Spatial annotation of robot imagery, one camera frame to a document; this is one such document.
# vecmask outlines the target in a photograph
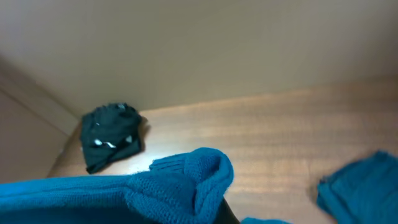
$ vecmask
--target blue cloth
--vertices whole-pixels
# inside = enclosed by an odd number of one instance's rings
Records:
[[[245,218],[241,224],[289,224],[281,220],[260,220],[257,218]]]
[[[317,204],[338,223],[398,223],[398,159],[379,151],[318,185]]]
[[[200,148],[134,175],[3,184],[0,223],[213,223],[232,180],[227,156]]]

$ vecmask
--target wood grain surface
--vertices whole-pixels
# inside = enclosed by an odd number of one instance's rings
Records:
[[[377,149],[398,153],[398,79],[142,111],[144,152],[99,173],[132,174],[154,159],[214,147],[231,159],[226,199],[239,219],[334,223],[314,204],[318,179]],[[78,132],[50,177],[86,175]]]

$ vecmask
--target white wall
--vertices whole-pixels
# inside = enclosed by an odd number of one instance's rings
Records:
[[[0,184],[45,178],[67,135],[0,91]]]
[[[3,0],[0,54],[75,114],[392,75],[396,0]]]

